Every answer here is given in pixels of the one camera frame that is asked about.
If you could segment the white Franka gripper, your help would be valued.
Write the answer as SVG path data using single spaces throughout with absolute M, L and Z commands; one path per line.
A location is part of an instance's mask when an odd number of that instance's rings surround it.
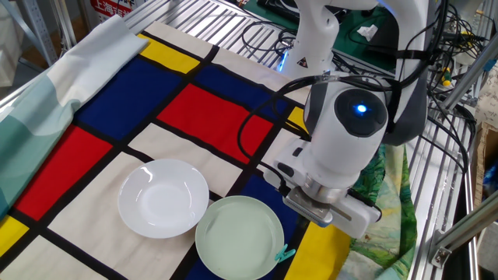
M 311 144 L 291 138 L 270 149 L 269 164 L 276 171 L 264 171 L 264 179 L 278 188 L 284 180 L 289 193 L 282 201 L 292 210 L 320 227 L 333 225 L 360 238 L 369 225 L 381 217 L 381 210 L 352 192 L 366 165 L 344 152 L 319 152 L 313 156 Z

